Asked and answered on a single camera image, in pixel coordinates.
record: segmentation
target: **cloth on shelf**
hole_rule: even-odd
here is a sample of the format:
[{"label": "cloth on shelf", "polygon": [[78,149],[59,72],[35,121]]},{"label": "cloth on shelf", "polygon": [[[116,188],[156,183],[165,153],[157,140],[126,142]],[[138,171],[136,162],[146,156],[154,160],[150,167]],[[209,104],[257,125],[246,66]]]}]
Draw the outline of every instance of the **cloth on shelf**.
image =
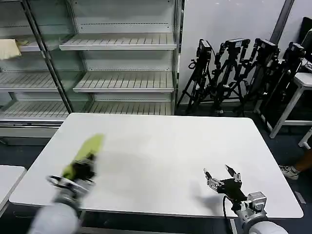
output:
[{"label": "cloth on shelf", "polygon": [[0,39],[0,60],[21,56],[15,39]]}]

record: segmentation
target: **black tripod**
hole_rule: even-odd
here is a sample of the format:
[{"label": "black tripod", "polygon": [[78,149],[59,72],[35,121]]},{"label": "black tripod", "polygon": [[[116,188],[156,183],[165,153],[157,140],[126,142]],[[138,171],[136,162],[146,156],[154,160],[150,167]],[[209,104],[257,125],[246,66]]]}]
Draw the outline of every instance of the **black tripod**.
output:
[{"label": "black tripod", "polygon": [[[194,70],[189,81],[187,82],[185,89],[182,91],[182,95],[177,102],[176,107],[178,108],[182,99],[185,95],[187,95],[190,100],[186,109],[186,114],[188,114],[192,109],[200,104],[200,101],[203,100],[203,96],[205,95],[205,84],[206,84],[206,77],[208,77],[209,83],[212,83],[210,72],[209,72],[209,63],[211,59],[211,51],[212,48],[209,46],[208,42],[200,39],[199,45],[197,48],[197,59],[196,62],[193,59],[192,63],[189,65],[189,68]],[[188,89],[192,83],[193,88],[191,94],[188,93]]]},{"label": "black tripod", "polygon": [[305,49],[301,45],[293,42],[289,44],[283,57],[284,61],[280,64],[281,76],[270,87],[267,98],[263,100],[259,108],[262,114],[265,114],[266,107],[274,96],[278,96],[276,99],[281,101],[285,98],[286,90],[298,72],[305,53]]},{"label": "black tripod", "polygon": [[[245,75],[240,74],[240,72],[242,70],[242,67],[246,66],[249,61],[244,59],[249,43],[249,39],[228,40],[224,44],[221,44],[220,51],[216,55],[216,69],[212,72],[212,74],[214,75],[214,83],[217,83],[220,74],[225,69],[222,81],[215,88],[214,104],[212,106],[212,111],[217,111],[219,115],[223,113],[220,106],[221,103],[225,99],[229,99],[232,93],[235,93],[238,96],[240,102],[243,101],[240,83],[244,80]],[[238,58],[238,54],[240,53],[241,47],[242,52],[240,55],[239,64],[237,64],[236,60]],[[229,57],[227,60],[225,60],[223,66],[221,67],[220,59],[226,48],[228,48]],[[230,73],[233,68],[235,69],[234,82],[231,82],[229,85],[227,85]]]},{"label": "black tripod", "polygon": [[237,112],[238,116],[241,113],[244,113],[245,104],[253,97],[259,99],[262,95],[267,93],[267,85],[270,82],[270,77],[278,68],[277,58],[279,49],[277,45],[265,39],[256,39],[249,60],[250,62],[254,59],[257,52],[258,56],[256,61],[248,68],[249,73],[254,67],[256,67],[253,78],[250,85],[246,86],[246,94],[243,98],[242,104],[233,110],[234,112]]}]

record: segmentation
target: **white sock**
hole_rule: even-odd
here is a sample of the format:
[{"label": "white sock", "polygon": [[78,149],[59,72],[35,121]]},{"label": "white sock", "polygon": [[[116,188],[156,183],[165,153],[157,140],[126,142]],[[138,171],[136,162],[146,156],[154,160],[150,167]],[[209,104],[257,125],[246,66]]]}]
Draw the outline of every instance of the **white sock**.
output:
[{"label": "white sock", "polygon": [[292,170],[292,172],[294,172],[296,174],[301,172],[301,171],[298,171],[294,166],[291,166],[291,170]]}]

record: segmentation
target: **sneaker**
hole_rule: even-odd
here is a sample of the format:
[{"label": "sneaker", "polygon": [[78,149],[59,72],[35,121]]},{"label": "sneaker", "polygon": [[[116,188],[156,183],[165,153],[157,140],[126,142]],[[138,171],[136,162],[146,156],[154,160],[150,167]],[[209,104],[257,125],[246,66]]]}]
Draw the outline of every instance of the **sneaker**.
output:
[{"label": "sneaker", "polygon": [[297,180],[299,178],[299,173],[293,172],[293,170],[291,169],[291,166],[279,166],[279,169],[281,169],[284,177],[287,177],[293,180]]}]

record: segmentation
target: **shelf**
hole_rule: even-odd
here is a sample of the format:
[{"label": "shelf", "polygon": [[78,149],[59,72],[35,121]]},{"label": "shelf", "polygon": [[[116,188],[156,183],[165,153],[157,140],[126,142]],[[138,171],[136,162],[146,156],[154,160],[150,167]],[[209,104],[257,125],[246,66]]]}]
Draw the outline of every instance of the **shelf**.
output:
[{"label": "shelf", "polygon": [[171,115],[171,103],[95,101],[89,113],[169,116]]},{"label": "shelf", "polygon": [[171,93],[174,88],[172,72],[87,72],[73,91]]},{"label": "shelf", "polygon": [[[59,49],[59,44],[64,42],[66,35],[49,35],[44,36],[45,44],[49,51]],[[19,45],[21,52],[40,51],[37,41],[34,36],[16,36],[13,37]]]},{"label": "shelf", "polygon": [[172,33],[78,34],[61,50],[174,50]]},{"label": "shelf", "polygon": [[[78,72],[59,72],[65,89],[75,82]],[[58,92],[51,74],[40,72],[0,73],[0,92]]]},{"label": "shelf", "polygon": [[62,101],[16,101],[0,110],[0,120],[64,120],[68,112]]}]

